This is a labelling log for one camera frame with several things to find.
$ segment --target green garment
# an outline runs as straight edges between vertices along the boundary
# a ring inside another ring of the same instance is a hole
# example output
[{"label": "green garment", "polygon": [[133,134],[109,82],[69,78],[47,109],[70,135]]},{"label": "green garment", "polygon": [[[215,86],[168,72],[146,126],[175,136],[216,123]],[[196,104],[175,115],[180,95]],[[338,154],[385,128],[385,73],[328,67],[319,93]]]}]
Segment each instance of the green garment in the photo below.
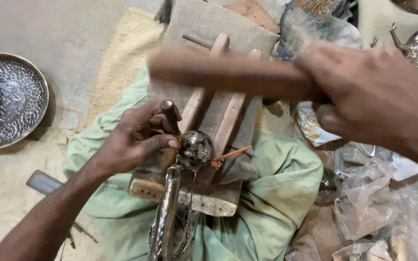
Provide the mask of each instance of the green garment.
[{"label": "green garment", "polygon": [[[100,148],[125,109],[144,104],[148,86],[145,67],[108,112],[69,142],[63,162],[67,178],[75,175]],[[200,214],[192,259],[283,260],[293,233],[313,204],[322,177],[322,163],[299,140],[256,130],[253,138],[258,178],[246,182],[234,217]],[[127,189],[131,173],[104,182],[83,208],[104,239],[109,260],[146,260],[148,231],[157,204],[133,198]]]}]

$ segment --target pencil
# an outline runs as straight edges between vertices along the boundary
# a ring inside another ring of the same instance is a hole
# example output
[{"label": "pencil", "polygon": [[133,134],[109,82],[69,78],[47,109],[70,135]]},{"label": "pencil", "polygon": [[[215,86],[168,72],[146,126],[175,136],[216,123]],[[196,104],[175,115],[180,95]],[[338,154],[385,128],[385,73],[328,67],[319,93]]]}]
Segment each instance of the pencil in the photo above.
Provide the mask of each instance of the pencil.
[{"label": "pencil", "polygon": [[77,229],[78,230],[78,232],[80,232],[82,235],[84,235],[86,238],[88,238],[89,240],[91,240],[91,241],[93,241],[93,242],[95,242],[96,244],[97,244],[97,240],[96,239],[94,239],[90,234],[88,234],[85,230],[83,230],[82,228],[80,228],[80,226],[76,223],[76,222],[73,222],[73,225],[72,225],[72,227],[73,228],[75,228],[75,229]]},{"label": "pencil", "polygon": [[70,241],[70,245],[72,246],[72,248],[75,249],[75,244],[73,243],[73,238],[72,238],[72,235],[70,234],[70,232],[67,235],[67,239]]}]

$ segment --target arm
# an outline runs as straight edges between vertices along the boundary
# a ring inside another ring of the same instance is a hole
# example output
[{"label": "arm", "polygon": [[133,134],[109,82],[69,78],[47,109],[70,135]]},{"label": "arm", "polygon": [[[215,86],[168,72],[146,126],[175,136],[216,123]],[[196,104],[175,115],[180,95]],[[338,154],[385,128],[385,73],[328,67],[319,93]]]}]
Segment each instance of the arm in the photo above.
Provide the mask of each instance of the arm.
[{"label": "arm", "polygon": [[296,60],[332,103],[314,103],[321,127],[418,162],[418,71],[396,48],[316,42]]},{"label": "arm", "polygon": [[159,104],[126,110],[77,175],[40,201],[0,243],[0,260],[54,260],[78,213],[105,180],[131,171],[158,150],[179,148],[173,135],[153,131],[170,130]]}]

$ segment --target hammer handle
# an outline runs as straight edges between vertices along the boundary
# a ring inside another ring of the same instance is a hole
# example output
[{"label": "hammer handle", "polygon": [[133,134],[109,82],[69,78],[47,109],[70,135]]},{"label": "hammer handle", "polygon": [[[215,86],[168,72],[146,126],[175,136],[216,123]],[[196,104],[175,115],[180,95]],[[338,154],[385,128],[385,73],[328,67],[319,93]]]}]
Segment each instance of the hammer handle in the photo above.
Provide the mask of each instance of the hammer handle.
[{"label": "hammer handle", "polygon": [[151,79],[264,98],[322,99],[313,81],[293,62],[253,60],[240,55],[209,57],[188,50],[163,49],[148,60]]}]

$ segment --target hammered metal tray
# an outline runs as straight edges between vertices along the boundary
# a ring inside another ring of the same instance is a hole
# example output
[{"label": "hammered metal tray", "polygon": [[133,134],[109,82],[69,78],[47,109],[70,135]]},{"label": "hammered metal tray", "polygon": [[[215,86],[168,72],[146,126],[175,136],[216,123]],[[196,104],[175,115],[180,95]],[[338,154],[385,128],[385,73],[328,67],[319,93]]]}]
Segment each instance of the hammered metal tray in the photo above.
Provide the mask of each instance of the hammered metal tray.
[{"label": "hammered metal tray", "polygon": [[0,148],[35,129],[48,105],[41,72],[22,57],[0,53]]}]

